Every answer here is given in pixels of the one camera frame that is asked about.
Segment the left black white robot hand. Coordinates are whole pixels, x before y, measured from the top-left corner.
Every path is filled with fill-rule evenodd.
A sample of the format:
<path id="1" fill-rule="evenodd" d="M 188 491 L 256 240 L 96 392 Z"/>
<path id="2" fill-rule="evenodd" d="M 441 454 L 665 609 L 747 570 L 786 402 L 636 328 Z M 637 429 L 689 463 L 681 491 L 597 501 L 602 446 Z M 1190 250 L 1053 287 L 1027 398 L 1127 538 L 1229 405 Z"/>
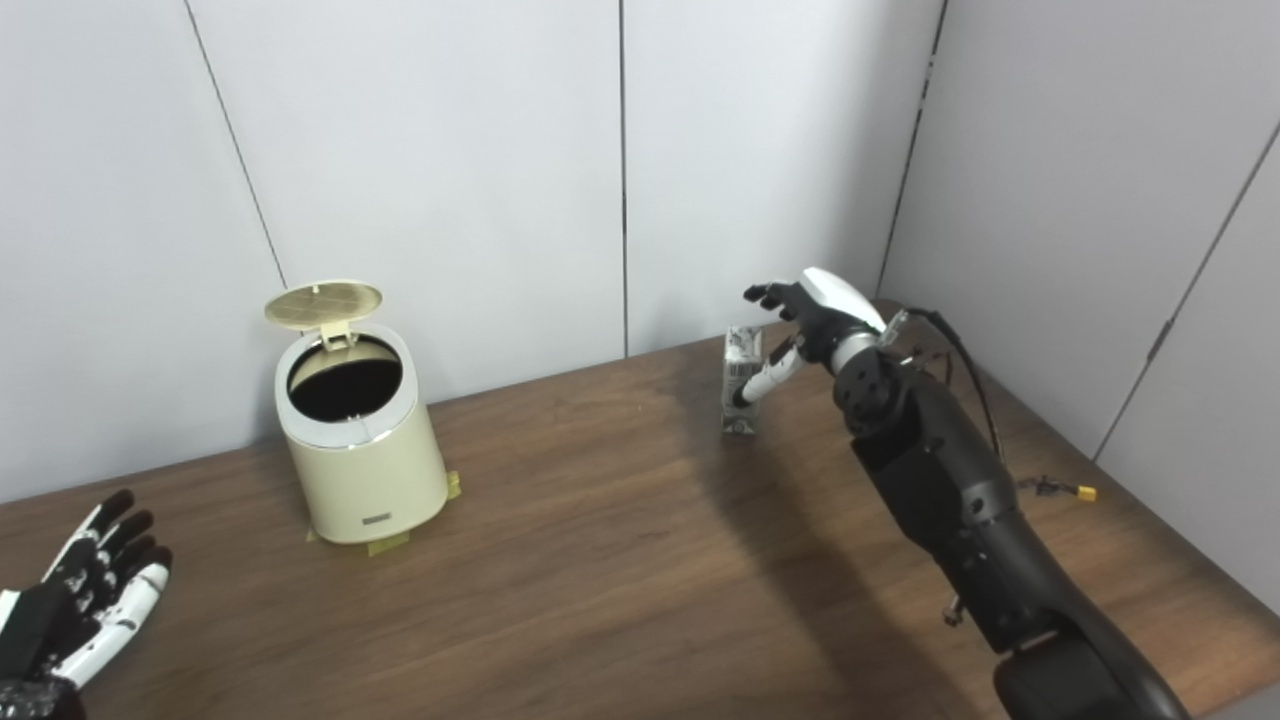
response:
<path id="1" fill-rule="evenodd" d="M 84 719 L 82 693 L 134 639 L 174 556 L 154 514 L 119 489 L 67 538 L 38 583 L 3 591 L 1 716 Z"/>

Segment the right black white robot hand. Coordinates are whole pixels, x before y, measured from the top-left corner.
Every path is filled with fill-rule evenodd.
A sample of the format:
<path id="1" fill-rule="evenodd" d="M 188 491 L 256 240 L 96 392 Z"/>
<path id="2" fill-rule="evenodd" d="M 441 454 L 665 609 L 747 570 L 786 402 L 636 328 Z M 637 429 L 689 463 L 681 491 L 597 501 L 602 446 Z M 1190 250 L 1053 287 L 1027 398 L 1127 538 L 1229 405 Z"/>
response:
<path id="1" fill-rule="evenodd" d="M 749 286 L 742 297 L 780 319 L 795 324 L 795 333 L 774 350 L 762 369 L 730 396 L 730 406 L 748 409 L 790 380 L 805 365 L 822 365 L 831 374 L 878 341 L 887 322 L 860 291 L 817 266 L 800 279 Z"/>

